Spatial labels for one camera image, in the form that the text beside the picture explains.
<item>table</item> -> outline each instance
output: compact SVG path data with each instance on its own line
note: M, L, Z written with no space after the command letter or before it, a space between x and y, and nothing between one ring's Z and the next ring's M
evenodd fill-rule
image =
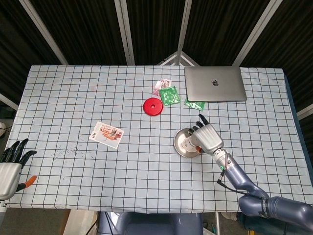
M313 188L281 69L241 68L246 102L206 103L208 117L251 180L271 197L311 204ZM142 110L161 78L181 102L150 117ZM29 138L36 149L10 207L184 213L238 211L240 194L215 182L206 154L187 159L173 136L199 120L184 105L183 67L32 66L7 146ZM118 149L89 140L97 121L125 131Z

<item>red round container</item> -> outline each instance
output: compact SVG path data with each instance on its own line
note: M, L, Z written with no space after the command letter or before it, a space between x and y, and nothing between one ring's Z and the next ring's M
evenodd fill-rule
M157 98L149 98L143 103L143 111L150 116L159 115L163 110L163 103Z

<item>white bar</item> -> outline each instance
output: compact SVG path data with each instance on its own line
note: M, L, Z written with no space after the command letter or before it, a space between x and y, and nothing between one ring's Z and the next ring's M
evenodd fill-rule
M126 0L114 0L127 65L135 65Z
M167 57L164 62L161 61L160 63L158 63L158 65L161 65L161 66L166 65L166 64L169 63L171 60L173 60L176 56L177 56L177 52L174 52L174 53L171 54L169 57Z
M9 100L7 97L4 95L0 94L0 101L5 103L6 105L10 106L12 109L18 110L19 106L14 103L13 101Z
M313 114L313 104L309 105L308 107L304 108L303 110L297 113L298 120L306 118L307 116Z
M65 56L62 54L61 50L59 49L58 45L54 41L53 37L51 36L50 32L48 31L47 27L45 26L44 22L41 20L40 16L38 15L37 11L31 4L29 0L19 0L29 17L34 22L35 26L38 28L48 45L51 47L52 51L58 57L62 65L68 65L68 62Z
M191 4L192 4L192 0L186 0L185 8L184 8L184 14L182 16L182 21L181 21L179 41L178 41L177 64L179 64L179 62L180 62L180 55L181 55L181 51L182 51L182 48L183 48L184 42L185 42L185 37L186 37L186 31L187 31L187 27L188 27L188 21L189 21Z
M198 63L196 61L191 59L185 52L182 51L180 56L183 60L185 60L191 66L200 66L200 65L198 65Z
M243 48L237 55L237 58L235 59L233 66L240 66L240 64L245 59L246 55L251 50L252 46L256 42L256 40L259 38L260 34L262 33L265 26L268 24L272 16L274 15L275 11L279 7L279 5L282 3L283 0L270 0L268 3L268 6L265 8L263 14L259 18L259 21L256 23L254 29L250 33L248 39L246 40Z

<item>green packet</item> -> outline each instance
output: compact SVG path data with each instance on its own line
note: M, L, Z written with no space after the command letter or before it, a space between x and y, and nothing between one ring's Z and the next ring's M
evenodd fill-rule
M198 109L200 111L203 111L203 108L204 108L204 102L202 101L190 102L187 98L185 100L185 105L193 109Z
M176 104L180 102L179 94L176 87L168 87L159 90L163 105Z

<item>printed card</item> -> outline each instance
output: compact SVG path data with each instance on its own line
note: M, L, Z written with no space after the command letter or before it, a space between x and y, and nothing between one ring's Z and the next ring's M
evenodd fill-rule
M161 79L161 81L157 81L156 82L156 86L154 87L152 94L160 96L159 90L160 89L164 89L164 88L168 88L170 87L172 84L171 80L167 80L167 79Z
M121 129L97 122L89 139L117 149L123 134Z

